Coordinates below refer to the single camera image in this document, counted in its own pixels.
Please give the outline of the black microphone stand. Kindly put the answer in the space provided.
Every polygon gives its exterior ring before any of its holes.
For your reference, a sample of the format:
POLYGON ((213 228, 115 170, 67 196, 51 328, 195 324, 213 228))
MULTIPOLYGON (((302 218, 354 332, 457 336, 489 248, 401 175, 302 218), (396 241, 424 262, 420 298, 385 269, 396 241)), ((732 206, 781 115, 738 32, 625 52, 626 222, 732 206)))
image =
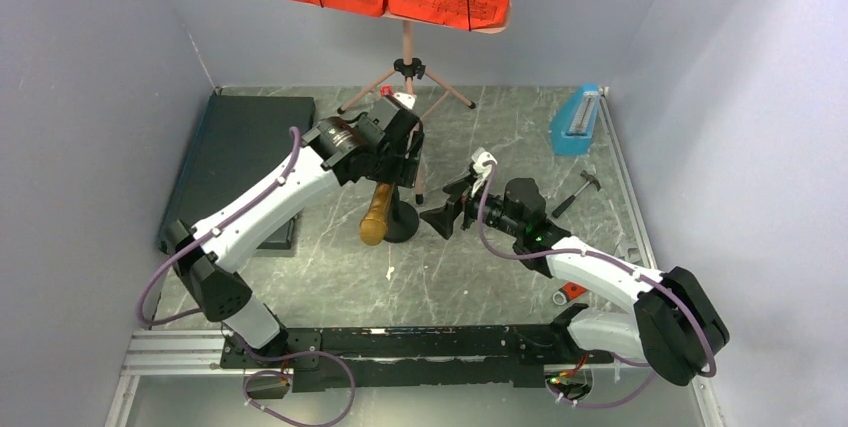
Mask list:
POLYGON ((418 212, 410 203, 400 199, 397 187, 392 192, 387 222, 388 230, 384 241, 393 244, 409 241, 417 233, 420 225, 418 212))

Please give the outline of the gold microphone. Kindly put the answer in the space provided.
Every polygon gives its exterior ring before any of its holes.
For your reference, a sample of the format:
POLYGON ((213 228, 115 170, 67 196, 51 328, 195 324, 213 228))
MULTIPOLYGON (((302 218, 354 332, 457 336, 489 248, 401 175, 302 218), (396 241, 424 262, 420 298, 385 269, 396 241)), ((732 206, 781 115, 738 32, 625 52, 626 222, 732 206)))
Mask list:
POLYGON ((365 245, 376 246, 385 239, 394 191, 392 184, 376 184, 368 210, 359 223, 359 238, 365 245))

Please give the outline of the blue metronome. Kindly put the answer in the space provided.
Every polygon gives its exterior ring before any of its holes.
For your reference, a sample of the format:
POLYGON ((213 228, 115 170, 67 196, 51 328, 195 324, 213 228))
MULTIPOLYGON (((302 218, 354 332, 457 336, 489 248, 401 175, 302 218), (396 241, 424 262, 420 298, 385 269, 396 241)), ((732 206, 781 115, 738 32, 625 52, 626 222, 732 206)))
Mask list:
POLYGON ((555 155, 588 153, 601 97, 597 84, 584 84, 559 108, 549 124, 549 139, 555 155))

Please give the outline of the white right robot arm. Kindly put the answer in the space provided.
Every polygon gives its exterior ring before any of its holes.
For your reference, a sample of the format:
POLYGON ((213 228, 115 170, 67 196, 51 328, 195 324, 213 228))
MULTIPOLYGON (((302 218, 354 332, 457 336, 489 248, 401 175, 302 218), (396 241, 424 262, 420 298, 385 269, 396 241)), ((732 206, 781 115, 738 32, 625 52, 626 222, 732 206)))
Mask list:
POLYGON ((511 253, 548 278, 573 282, 617 306, 615 312, 584 308, 551 335, 557 358, 574 362, 587 351, 603 350, 647 363, 666 381, 686 386, 697 376, 717 373, 716 354, 729 342, 723 320, 695 275, 675 267, 663 272, 625 262, 595 249, 551 221, 546 201, 532 178, 510 180, 501 195, 468 175, 444 187, 440 208, 421 213, 449 239, 457 222, 465 229, 487 228, 511 236, 511 253))

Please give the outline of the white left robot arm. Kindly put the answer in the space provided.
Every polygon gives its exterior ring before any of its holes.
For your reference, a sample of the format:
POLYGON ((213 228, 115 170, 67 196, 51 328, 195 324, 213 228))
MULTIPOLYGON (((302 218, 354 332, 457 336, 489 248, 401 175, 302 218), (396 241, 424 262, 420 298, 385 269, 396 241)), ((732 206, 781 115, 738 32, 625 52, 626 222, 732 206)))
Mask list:
POLYGON ((240 336, 261 366, 285 358, 288 334, 239 269, 305 207, 361 179, 376 186, 360 240, 376 246, 411 239, 419 217, 399 191, 415 184, 425 138, 415 101, 412 94, 387 94, 352 119, 328 117, 306 133, 295 131, 288 157, 236 200, 192 226, 176 221, 168 228, 176 250, 168 267, 204 317, 240 336))

